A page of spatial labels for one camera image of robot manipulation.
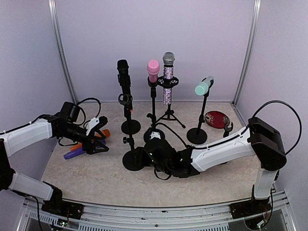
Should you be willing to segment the silver glitter microphone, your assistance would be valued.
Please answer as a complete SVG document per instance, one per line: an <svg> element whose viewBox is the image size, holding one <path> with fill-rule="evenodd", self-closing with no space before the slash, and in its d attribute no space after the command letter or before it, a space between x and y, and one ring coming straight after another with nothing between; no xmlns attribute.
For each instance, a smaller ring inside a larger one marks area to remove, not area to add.
<svg viewBox="0 0 308 231"><path fill-rule="evenodd" d="M173 64L175 61L175 55L172 52L166 52L163 55L163 77L164 77L164 85L170 86L170 80L173 78ZM172 88L164 88L163 89L163 103L165 105L170 105L172 101Z"/></svg>

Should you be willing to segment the right aluminium frame post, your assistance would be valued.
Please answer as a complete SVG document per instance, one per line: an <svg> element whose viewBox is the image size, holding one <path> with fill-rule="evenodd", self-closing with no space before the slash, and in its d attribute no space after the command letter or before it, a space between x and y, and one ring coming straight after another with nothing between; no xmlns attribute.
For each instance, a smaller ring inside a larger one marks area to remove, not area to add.
<svg viewBox="0 0 308 231"><path fill-rule="evenodd" d="M258 25L258 20L259 20L259 15L260 15L260 9L261 9L261 3L262 0L255 0L254 1L254 6L253 6L253 13L252 13L252 20L251 20L251 25L250 25L250 30L249 30L249 35L248 35L248 41L247 41L247 46L245 50L245 55L244 55L244 61L240 73L240 78L239 82L236 88L236 92L234 95L234 98L232 100L232 105L234 107L237 107L237 104L239 102L241 93L244 88L244 82L247 76L251 56L253 53L253 47L254 47L254 42L255 42L255 37L257 33L257 25Z"/></svg>

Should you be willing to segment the black tripod microphone stand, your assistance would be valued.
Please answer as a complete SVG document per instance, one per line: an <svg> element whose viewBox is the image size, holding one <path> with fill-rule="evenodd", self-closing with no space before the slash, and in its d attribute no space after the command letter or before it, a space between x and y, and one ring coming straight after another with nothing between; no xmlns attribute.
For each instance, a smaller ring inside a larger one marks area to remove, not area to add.
<svg viewBox="0 0 308 231"><path fill-rule="evenodd" d="M158 85L163 88L163 104L167 105L167 110L160 118L158 118L157 122L160 120L177 121L182 128L186 128L186 126L174 115L174 110L171 109L172 89L177 86L178 83L179 80L176 77L172 77L171 79L165 77L158 78Z"/></svg>

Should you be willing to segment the orange toy microphone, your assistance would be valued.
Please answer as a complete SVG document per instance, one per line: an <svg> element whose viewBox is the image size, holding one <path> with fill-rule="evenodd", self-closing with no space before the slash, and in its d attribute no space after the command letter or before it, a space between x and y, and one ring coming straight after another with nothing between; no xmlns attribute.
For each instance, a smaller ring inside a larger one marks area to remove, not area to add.
<svg viewBox="0 0 308 231"><path fill-rule="evenodd" d="M106 138L109 138L111 136L111 133L108 129L101 130L101 132ZM77 145L74 145L73 147L71 147L70 151L75 151L81 147L82 147L82 143L78 143Z"/></svg>

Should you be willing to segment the black wireless microphone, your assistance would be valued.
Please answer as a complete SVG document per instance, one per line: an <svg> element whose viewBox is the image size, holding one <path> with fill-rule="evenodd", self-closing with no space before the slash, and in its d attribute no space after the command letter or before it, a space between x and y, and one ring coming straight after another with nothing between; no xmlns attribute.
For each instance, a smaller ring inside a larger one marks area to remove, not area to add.
<svg viewBox="0 0 308 231"><path fill-rule="evenodd" d="M119 60L117 61L117 70L118 70L118 82L122 88L122 93L124 94L124 98L126 101L126 105L129 108L129 111L132 112L132 95L130 91L131 81L130 75L128 73L128 63L126 60Z"/></svg>

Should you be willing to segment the black stand under pink microphone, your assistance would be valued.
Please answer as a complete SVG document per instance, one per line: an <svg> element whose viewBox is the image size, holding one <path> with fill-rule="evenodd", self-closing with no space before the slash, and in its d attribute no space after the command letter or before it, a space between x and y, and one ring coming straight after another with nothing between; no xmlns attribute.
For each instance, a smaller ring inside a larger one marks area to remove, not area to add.
<svg viewBox="0 0 308 231"><path fill-rule="evenodd" d="M155 113L155 99L156 99L156 87L157 87L158 81L156 81L155 83L151 83L149 81L149 77L147 78L147 81L148 81L148 85L149 85L150 90L151 90L150 95L151 95L151 99L152 99L152 112L148 113L147 116L146 116L147 118L151 119L151 126L144 133L143 139L144 139L145 142L148 142L150 140L149 136L150 136L152 131L159 132L160 135L161 135L161 139L165 138L164 132L155 127L156 122L157 122L156 113Z"/></svg>

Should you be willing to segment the black stand under mint microphone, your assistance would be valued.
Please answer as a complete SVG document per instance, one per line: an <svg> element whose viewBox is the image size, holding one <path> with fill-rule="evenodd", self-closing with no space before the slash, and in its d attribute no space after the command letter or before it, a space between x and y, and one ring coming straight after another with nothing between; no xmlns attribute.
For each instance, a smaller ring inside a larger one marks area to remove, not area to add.
<svg viewBox="0 0 308 231"><path fill-rule="evenodd" d="M209 96L209 92L205 95L202 95L204 99L201 113L199 115L198 126L196 128L190 129L186 134L188 141L192 144L203 144L207 140L207 133L201 127L202 124L205 122L205 106L207 98Z"/></svg>

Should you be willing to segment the aluminium frame post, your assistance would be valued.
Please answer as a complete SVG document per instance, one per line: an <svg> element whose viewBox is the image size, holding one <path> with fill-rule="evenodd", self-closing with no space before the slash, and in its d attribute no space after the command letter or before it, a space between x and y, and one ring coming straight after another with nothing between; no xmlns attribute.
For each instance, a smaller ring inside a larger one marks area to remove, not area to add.
<svg viewBox="0 0 308 231"><path fill-rule="evenodd" d="M58 15L57 15L56 1L48 0L48 6L49 6L50 15L51 15L51 23L52 23L52 27L53 27L53 31L55 35L56 45L57 45L60 62L61 62L61 66L62 66L62 70L64 74L64 81L66 83L68 93L69 93L71 100L74 103L78 103L77 94L76 94L76 91L73 85L73 81L71 79L71 75L70 75L68 64L67 64L67 59L66 59L65 52L64 52L60 24L59 24Z"/></svg>
<svg viewBox="0 0 308 231"><path fill-rule="evenodd" d="M252 20L251 20L251 25L250 25L250 30L249 30L249 35L248 35L248 41L247 41L247 46L245 50L245 55L244 55L244 61L240 73L240 78L239 82L236 88L236 92L234 95L234 98L232 100L232 105L234 107L237 107L237 104L239 102L241 93L244 88L244 82L247 76L251 56L253 53L253 47L254 47L254 42L255 42L255 37L257 33L257 25L258 25L258 20L259 20L259 15L260 15L260 9L261 9L261 3L262 0L255 0L254 1L254 6L253 6L253 13L252 13Z"/></svg>

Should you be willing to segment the purple toy microphone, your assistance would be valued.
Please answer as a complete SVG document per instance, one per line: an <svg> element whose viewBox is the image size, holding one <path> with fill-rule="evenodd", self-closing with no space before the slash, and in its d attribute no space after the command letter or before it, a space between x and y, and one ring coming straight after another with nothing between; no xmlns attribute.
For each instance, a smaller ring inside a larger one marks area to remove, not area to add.
<svg viewBox="0 0 308 231"><path fill-rule="evenodd" d="M96 141L96 144L98 144L98 143L103 143L104 145L106 145L105 140ZM64 159L66 159L66 160L67 160L67 159L71 159L71 158L77 157L77 156L79 156L79 155L81 155L81 154L84 154L84 153L86 153L86 152L83 151L83 150L82 150L82 147L81 147L81 148L79 148L79 149L77 149L77 150L75 150L75 151L70 151L70 152L66 153L66 154L64 155Z"/></svg>

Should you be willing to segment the short black microphone stand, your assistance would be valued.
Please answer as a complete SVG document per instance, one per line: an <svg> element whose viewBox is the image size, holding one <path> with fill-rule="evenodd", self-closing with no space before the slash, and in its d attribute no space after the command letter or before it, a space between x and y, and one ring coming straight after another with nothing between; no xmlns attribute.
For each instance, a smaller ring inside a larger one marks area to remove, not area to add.
<svg viewBox="0 0 308 231"><path fill-rule="evenodd" d="M119 97L118 97L118 101L119 101L119 103L120 103L121 105L124 106L124 112L125 112L125 111L129 111L129 108L127 107L126 101L125 101L126 98L124 98L123 96L124 96L123 93L120 94ZM124 138L123 138L123 143L124 143L124 144L125 144L125 143L129 143L129 146L130 146L130 151L126 152L126 153L124 154L124 156L123 156L123 159L122 159L123 166L124 166L127 170L129 170L129 171L139 171L139 170L141 170L142 168L134 168L134 167L133 167L133 162L132 162L132 161L133 161L133 158L132 158L132 154L133 154L133 151L135 150L135 147L134 147L135 142L134 142L134 139L133 139L133 135L132 135L132 134L129 134L129 137L128 137L128 138L127 138L127 137L124 137Z"/></svg>

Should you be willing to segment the left aluminium frame post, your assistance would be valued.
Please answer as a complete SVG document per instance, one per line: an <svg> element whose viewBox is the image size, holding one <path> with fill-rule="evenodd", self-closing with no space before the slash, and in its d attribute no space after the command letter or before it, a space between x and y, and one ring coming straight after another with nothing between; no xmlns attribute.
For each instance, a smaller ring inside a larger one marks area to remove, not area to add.
<svg viewBox="0 0 308 231"><path fill-rule="evenodd" d="M71 100L74 103L78 103L77 94L76 94L76 91L73 85L73 81L71 79L71 75L70 75L68 64L67 64L67 59L66 59L65 52L64 52L60 24L59 24L58 15L57 15L56 1L48 0L48 6L49 6L50 15L51 15L51 23L52 23L52 27L53 27L53 31L55 35L56 45L57 45L60 62L61 62L61 66L62 66L62 70L64 74L64 81L66 83L68 93L69 93Z"/></svg>

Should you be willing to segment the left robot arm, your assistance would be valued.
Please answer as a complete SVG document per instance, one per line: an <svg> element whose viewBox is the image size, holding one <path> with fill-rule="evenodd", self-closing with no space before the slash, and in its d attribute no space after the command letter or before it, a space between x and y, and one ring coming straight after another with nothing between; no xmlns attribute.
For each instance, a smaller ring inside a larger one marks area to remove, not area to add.
<svg viewBox="0 0 308 231"><path fill-rule="evenodd" d="M101 129L108 122L107 117L96 115L84 128L77 124L79 113L84 110L71 102L64 102L61 110L54 115L40 115L23 126L3 131L0 134L0 188L17 194L43 200L41 209L51 214L79 219L84 206L63 200L62 191L46 182L17 173L11 168L9 158L18 151L50 138L70 139L80 143L87 154L107 152L103 143L106 135Z"/></svg>

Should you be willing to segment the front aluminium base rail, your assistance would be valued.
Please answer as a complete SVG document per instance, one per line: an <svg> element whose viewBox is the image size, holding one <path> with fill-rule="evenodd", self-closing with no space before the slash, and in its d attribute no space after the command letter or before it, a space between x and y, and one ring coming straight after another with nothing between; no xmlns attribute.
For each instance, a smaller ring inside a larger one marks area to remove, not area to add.
<svg viewBox="0 0 308 231"><path fill-rule="evenodd" d="M231 202L184 207L128 207L83 203L80 219L37 211L26 199L17 231L246 231L246 221L261 214L233 218Z"/></svg>

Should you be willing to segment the pink toy microphone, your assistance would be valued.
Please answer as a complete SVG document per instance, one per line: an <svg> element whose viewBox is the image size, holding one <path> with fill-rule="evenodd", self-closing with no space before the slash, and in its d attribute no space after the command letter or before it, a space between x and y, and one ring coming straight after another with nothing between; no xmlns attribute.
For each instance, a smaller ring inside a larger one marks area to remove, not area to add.
<svg viewBox="0 0 308 231"><path fill-rule="evenodd" d="M150 60L147 64L147 72L149 81L155 83L158 79L158 74L160 72L160 65L157 60Z"/></svg>

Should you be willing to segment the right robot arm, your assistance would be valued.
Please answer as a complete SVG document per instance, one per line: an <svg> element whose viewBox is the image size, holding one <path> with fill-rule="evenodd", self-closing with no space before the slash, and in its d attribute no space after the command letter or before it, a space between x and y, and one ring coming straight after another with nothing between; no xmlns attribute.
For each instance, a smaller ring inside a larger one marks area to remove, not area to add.
<svg viewBox="0 0 308 231"><path fill-rule="evenodd" d="M167 174L167 178L190 178L223 163L256 156L260 168L252 186L248 201L230 205L233 218L242 218L266 211L273 211L272 186L276 176L287 162L288 151L284 149L280 132L257 117L270 104L283 104L300 119L297 111L288 103L279 100L260 106L248 124L227 137L199 146L186 145L176 151L165 139L153 137L143 147L137 147L127 157L132 170L153 167L155 172Z"/></svg>

